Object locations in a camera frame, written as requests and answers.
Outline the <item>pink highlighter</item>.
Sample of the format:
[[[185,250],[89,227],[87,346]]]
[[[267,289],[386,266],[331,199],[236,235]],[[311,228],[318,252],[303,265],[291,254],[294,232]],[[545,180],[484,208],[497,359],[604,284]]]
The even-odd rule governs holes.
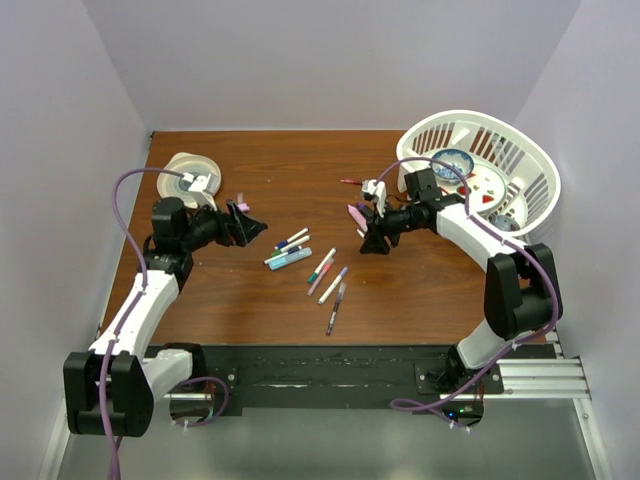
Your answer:
[[[348,205],[347,210],[351,218],[356,222],[359,229],[366,233],[368,231],[367,220],[360,210],[354,205]]]

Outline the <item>lilac capped white marker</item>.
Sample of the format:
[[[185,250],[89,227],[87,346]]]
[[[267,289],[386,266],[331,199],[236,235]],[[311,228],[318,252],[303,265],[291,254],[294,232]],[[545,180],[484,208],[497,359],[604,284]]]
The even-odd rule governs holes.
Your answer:
[[[322,305],[327,301],[327,299],[330,297],[330,295],[335,291],[335,289],[343,281],[344,277],[347,275],[348,272],[349,272],[349,268],[348,267],[344,267],[340,271],[340,273],[334,278],[334,280],[331,282],[331,284],[327,287],[327,289],[323,292],[323,294],[318,299],[318,304],[319,305]]]

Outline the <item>dark purple pen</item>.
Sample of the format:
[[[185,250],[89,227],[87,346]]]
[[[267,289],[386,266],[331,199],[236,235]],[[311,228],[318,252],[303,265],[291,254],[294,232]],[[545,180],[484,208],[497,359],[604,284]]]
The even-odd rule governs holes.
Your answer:
[[[333,308],[332,308],[332,311],[331,311],[331,316],[330,316],[329,323],[328,323],[327,330],[326,330],[326,335],[327,336],[330,336],[332,334],[333,329],[334,329],[335,322],[336,322],[336,319],[337,319],[337,316],[338,316],[338,311],[339,311],[340,305],[341,305],[341,303],[342,303],[342,301],[344,299],[344,296],[345,296],[346,287],[347,287],[347,285],[346,285],[345,282],[341,282],[340,285],[339,285],[338,293],[336,295],[336,299],[335,299],[335,302],[334,302],[334,305],[333,305]]]

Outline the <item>pink clear pen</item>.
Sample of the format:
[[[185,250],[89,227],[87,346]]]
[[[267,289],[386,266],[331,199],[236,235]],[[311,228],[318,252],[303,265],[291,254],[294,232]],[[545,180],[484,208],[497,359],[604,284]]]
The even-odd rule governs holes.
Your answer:
[[[326,274],[328,273],[329,269],[331,268],[331,266],[334,263],[334,259],[330,259],[328,260],[325,265],[321,268],[320,273],[317,275],[317,277],[315,278],[315,280],[312,282],[307,295],[311,296],[315,290],[317,289],[317,287],[319,286],[319,284],[321,283],[321,281],[323,280],[323,278],[326,276]]]

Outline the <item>teal capped white marker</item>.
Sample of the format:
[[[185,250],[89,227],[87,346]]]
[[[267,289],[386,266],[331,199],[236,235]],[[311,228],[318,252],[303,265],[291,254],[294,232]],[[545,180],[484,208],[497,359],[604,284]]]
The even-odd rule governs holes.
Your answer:
[[[336,253],[336,248],[331,248],[329,250],[329,252],[325,255],[325,257],[321,260],[321,262],[319,263],[319,265],[315,268],[314,272],[312,273],[312,275],[310,276],[310,278],[308,279],[309,283],[313,283],[316,278],[319,276],[320,272],[322,271],[323,267],[325,266],[325,264],[331,260],[333,258],[333,256]]]

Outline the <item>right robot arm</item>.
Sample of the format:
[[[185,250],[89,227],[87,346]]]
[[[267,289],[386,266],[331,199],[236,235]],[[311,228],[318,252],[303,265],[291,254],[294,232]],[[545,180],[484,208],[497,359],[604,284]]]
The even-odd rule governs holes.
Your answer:
[[[527,245],[503,236],[470,210],[457,193],[445,194],[432,169],[405,176],[409,200],[394,208],[381,180],[363,182],[361,195],[370,202],[363,254],[387,255],[404,233],[430,230],[458,246],[485,273],[484,318],[450,348],[439,383],[459,393],[481,380],[499,353],[531,335],[545,334],[563,313],[553,253],[543,244]]]

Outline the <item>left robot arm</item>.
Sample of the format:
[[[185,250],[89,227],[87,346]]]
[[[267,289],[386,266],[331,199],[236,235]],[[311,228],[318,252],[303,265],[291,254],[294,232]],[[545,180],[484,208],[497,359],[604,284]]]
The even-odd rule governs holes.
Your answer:
[[[245,247],[267,225],[232,201],[224,211],[209,205],[188,211],[176,197],[152,207],[152,233],[143,244],[142,266],[108,329],[85,352],[64,362],[69,430],[77,435],[140,437],[155,404],[176,387],[196,392],[208,383],[201,345],[167,343],[151,360],[147,348],[159,321],[182,292],[195,251],[216,243]]]

